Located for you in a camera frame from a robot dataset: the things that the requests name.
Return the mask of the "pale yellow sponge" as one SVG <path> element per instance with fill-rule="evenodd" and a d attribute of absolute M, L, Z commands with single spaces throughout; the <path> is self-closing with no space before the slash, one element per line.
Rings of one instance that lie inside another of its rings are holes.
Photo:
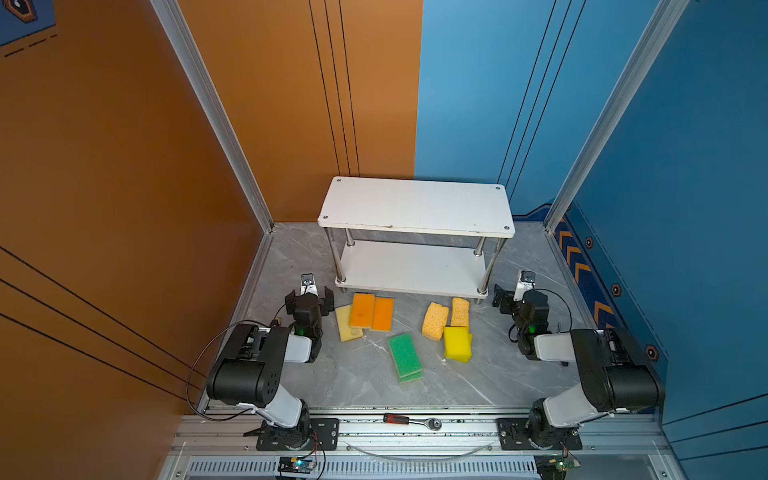
<path fill-rule="evenodd" d="M 342 343 L 364 337 L 364 332 L 361 328 L 352 327 L 350 325 L 351 310 L 351 305 L 341 306 L 335 309 L 339 338 Z"/>

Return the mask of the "orange sponge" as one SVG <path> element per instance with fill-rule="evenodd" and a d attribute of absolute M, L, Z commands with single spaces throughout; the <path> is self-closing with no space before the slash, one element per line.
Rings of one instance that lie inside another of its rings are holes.
<path fill-rule="evenodd" d="M 372 327 L 376 297 L 374 294 L 356 293 L 349 316 L 349 326 L 368 329 Z"/>
<path fill-rule="evenodd" d="M 395 300 L 392 298 L 376 297 L 374 302 L 373 320 L 370 329 L 377 332 L 390 332 L 392 329 Z"/>

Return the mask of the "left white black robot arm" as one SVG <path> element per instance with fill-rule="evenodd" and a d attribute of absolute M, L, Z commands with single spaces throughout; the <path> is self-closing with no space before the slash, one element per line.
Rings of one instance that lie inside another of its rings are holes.
<path fill-rule="evenodd" d="M 282 386 L 286 363 L 312 363 L 322 347 L 322 319 L 335 310 L 334 293 L 306 284 L 285 297 L 294 322 L 268 326 L 245 321 L 233 328 L 206 380 L 209 398 L 242 407 L 264 420 L 254 436 L 264 435 L 288 449 L 313 440 L 307 403 Z"/>

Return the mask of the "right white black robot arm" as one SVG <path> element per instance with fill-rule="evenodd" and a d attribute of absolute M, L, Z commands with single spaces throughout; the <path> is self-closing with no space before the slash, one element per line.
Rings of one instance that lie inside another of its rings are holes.
<path fill-rule="evenodd" d="M 526 419 L 501 418 L 498 435 L 504 450 L 579 449 L 579 427 L 611 413 L 659 407 L 665 387 L 647 355 L 627 329 L 549 330 L 545 292 L 494 287 L 492 305 L 512 317 L 508 334 L 531 361 L 577 368 L 573 387 L 536 400 Z"/>

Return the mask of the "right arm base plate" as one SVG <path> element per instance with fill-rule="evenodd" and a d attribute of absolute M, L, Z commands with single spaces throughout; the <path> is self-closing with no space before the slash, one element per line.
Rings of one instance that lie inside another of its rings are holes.
<path fill-rule="evenodd" d="M 496 427 L 501 448 L 505 451 L 583 449 L 576 428 L 555 428 L 547 423 L 535 426 L 532 420 L 523 418 L 498 418 Z"/>

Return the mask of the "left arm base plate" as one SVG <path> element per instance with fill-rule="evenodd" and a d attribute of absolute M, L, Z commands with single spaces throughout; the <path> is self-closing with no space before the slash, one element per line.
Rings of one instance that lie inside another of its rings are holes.
<path fill-rule="evenodd" d="M 300 421 L 292 429 L 264 423 L 243 436 L 255 438 L 258 451 L 305 451 L 317 447 L 321 452 L 328 452 L 337 448 L 339 427 L 338 418 L 311 417 L 307 422 Z"/>

